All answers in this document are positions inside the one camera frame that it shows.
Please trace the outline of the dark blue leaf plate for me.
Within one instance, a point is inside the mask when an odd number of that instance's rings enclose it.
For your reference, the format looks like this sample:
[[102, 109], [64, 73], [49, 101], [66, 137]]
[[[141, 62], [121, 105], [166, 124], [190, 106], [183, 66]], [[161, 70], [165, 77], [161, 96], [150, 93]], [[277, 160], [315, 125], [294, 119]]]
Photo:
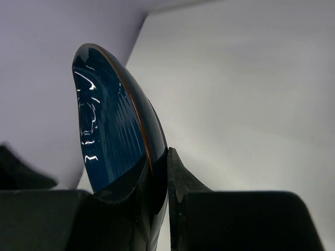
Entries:
[[106, 49], [81, 45], [72, 62], [83, 161], [107, 212], [112, 250], [156, 250], [168, 200], [168, 146], [130, 72]]

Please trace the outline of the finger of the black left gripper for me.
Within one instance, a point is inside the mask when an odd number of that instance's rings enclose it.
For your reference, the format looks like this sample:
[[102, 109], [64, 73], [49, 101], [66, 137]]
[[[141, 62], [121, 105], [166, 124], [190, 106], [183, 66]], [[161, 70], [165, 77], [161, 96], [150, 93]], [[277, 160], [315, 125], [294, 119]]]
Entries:
[[56, 181], [33, 170], [5, 144], [1, 144], [1, 190], [51, 189]]

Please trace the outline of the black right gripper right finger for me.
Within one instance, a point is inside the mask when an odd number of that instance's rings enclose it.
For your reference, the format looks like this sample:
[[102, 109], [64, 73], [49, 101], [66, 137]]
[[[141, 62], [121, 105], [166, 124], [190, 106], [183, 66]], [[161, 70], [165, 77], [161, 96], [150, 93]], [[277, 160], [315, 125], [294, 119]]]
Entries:
[[212, 191], [167, 154], [171, 250], [323, 250], [307, 206], [288, 191]]

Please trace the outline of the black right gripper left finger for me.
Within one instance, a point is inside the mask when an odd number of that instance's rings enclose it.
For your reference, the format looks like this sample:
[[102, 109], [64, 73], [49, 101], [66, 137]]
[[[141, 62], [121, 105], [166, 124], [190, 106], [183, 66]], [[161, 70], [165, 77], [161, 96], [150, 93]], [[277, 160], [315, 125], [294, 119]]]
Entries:
[[1, 250], [145, 250], [141, 159], [105, 190], [1, 190]]

